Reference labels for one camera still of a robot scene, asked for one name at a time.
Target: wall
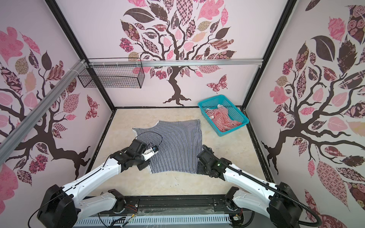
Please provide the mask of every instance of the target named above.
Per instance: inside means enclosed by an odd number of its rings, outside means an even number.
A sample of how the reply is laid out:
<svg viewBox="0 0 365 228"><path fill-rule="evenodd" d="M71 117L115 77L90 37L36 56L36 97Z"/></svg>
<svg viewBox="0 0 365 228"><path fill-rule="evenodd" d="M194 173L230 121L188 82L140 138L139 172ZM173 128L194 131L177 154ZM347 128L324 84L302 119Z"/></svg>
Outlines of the wall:
<svg viewBox="0 0 365 228"><path fill-rule="evenodd" d="M364 1L300 1L247 108L276 182L328 228L364 226L364 17Z"/></svg>
<svg viewBox="0 0 365 228"><path fill-rule="evenodd" d="M88 58L151 61L262 58L286 1L114 0L100 4L67 0L58 4ZM181 23L181 29L175 22ZM196 106L217 94L242 105L257 66L173 67L171 73L168 67L145 67L144 71L142 89L106 89L116 106Z"/></svg>
<svg viewBox="0 0 365 228"><path fill-rule="evenodd" d="M78 57L43 0L2 1L0 17L2 141ZM64 91L0 165L2 227L26 227L47 188L85 173L110 114L97 89L76 80Z"/></svg>

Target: black wire basket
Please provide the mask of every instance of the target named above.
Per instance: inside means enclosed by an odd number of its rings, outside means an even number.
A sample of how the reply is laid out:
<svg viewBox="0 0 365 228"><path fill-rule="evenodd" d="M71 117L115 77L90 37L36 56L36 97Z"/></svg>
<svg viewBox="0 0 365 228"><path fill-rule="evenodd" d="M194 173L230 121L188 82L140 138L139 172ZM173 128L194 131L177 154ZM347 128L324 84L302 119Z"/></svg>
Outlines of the black wire basket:
<svg viewBox="0 0 365 228"><path fill-rule="evenodd" d="M136 63L131 64L127 61L91 63L78 75L83 87L95 88L97 83L101 83L105 88L142 88L145 73L141 58L118 59L128 59Z"/></svg>

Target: teal plastic basket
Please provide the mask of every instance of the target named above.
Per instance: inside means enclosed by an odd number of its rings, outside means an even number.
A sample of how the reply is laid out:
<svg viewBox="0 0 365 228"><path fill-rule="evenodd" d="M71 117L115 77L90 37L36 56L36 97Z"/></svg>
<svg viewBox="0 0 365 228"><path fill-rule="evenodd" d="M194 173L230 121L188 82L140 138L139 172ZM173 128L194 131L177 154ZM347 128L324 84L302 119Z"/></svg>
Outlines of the teal plastic basket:
<svg viewBox="0 0 365 228"><path fill-rule="evenodd" d="M231 130L228 130L226 132L221 132L213 123L213 121L209 118L209 116L205 113L205 109L209 108L209 109L216 109L218 108L217 105L221 104L224 107L226 107L228 109L228 115L232 120L236 120L241 122L242 124L232 128ZM246 124L249 123L249 119L236 107L232 104L232 102L230 100L228 100L226 98L226 96L224 95L218 95L218 96L214 96L211 98L208 98L204 101L201 101L198 103L198 106L200 108L200 111L202 113L202 115L205 117L205 119L208 121L208 123L210 124L210 126L212 126L212 128L214 129L214 131L217 133L218 136L223 136L226 135L228 133L231 133L243 126L245 126Z"/></svg>

